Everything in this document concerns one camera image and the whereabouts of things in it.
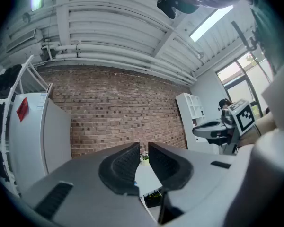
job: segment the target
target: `ceiling beam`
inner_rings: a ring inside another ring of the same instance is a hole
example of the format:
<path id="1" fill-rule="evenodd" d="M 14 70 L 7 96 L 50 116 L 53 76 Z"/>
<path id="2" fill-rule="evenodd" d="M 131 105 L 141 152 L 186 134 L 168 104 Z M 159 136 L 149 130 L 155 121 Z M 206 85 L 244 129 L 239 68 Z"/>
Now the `ceiling beam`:
<path id="1" fill-rule="evenodd" d="M 187 18 L 187 14 L 181 13 L 179 17 L 175 20 L 175 22 L 172 25 L 172 29 L 170 29 L 161 39 L 160 43 L 157 45 L 156 49 L 154 50 L 152 57 L 159 58 L 163 52 L 165 51 L 166 47 L 171 44 L 173 39 L 176 37 L 177 28 L 183 24 L 185 19 Z"/>
<path id="2" fill-rule="evenodd" d="M 61 45 L 70 45 L 71 37 L 70 37 L 70 25 L 69 25 L 69 7 L 68 4 L 70 0 L 57 0 L 57 4 L 64 4 L 62 6 L 56 7 L 57 14 L 57 24 L 58 24 L 58 32 Z"/>
<path id="3" fill-rule="evenodd" d="M 248 31 L 246 31 L 244 36 L 249 39 L 252 34 L 252 29 L 250 28 Z M 195 71 L 195 75 L 197 77 L 201 76 L 203 73 L 207 72 L 210 68 L 220 63 L 222 60 L 224 60 L 226 57 L 230 56 L 237 50 L 240 50 L 244 48 L 244 44 L 241 40 L 241 38 L 237 38 L 233 43 L 231 43 L 229 46 L 227 46 L 224 50 L 222 50 L 219 54 L 217 54 L 215 57 L 213 57 L 210 61 L 205 63 L 200 69 Z"/>

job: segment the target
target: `person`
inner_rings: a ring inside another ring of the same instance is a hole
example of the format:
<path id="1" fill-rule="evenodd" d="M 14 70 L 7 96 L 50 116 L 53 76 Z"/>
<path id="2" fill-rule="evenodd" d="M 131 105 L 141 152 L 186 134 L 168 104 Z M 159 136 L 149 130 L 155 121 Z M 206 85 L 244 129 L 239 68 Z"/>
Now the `person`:
<path id="1" fill-rule="evenodd" d="M 219 101 L 220 109 L 226 109 L 228 106 L 230 106 L 232 104 L 233 103 L 231 101 L 229 101 L 227 98 Z"/>
<path id="2" fill-rule="evenodd" d="M 215 9 L 234 5 L 239 0 L 175 0 L 184 6 L 210 7 Z M 270 63 L 273 74 L 284 65 L 284 23 L 266 0 L 246 0 L 257 25 L 260 47 Z"/>

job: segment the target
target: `air conditioning unit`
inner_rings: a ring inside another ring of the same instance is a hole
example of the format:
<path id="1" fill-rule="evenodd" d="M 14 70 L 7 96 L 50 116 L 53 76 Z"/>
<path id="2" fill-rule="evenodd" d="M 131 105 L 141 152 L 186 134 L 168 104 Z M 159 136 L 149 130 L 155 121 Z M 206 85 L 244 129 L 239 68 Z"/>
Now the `air conditioning unit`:
<path id="1" fill-rule="evenodd" d="M 15 49 L 19 45 L 23 44 L 24 42 L 32 41 L 32 42 L 39 42 L 43 39 L 41 30 L 39 29 L 33 29 L 24 35 L 18 37 L 17 39 L 13 40 L 11 43 L 9 43 L 6 47 L 6 52 L 11 51 L 12 49 Z"/>

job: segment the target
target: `white bookshelf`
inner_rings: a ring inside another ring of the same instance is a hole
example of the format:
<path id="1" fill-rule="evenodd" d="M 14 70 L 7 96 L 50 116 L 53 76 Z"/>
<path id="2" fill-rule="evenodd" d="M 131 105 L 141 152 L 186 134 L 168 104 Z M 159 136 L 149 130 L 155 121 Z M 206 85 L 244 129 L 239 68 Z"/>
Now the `white bookshelf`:
<path id="1" fill-rule="evenodd" d="M 206 115 L 200 98 L 188 93 L 182 93 L 176 97 L 176 100 L 184 125 L 188 149 L 204 153 L 214 153 L 207 139 L 197 137 L 193 134 L 195 126 L 206 122 Z"/>

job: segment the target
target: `red paper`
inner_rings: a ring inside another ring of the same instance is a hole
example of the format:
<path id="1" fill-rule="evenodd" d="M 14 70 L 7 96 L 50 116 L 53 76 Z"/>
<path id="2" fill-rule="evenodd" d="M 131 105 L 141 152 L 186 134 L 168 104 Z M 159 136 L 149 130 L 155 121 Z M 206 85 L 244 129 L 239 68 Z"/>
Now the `red paper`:
<path id="1" fill-rule="evenodd" d="M 19 108 L 17 109 L 17 114 L 20 119 L 20 122 L 22 122 L 25 113 L 28 110 L 28 102 L 27 102 L 27 97 L 23 99 L 22 103 L 20 104 Z"/>

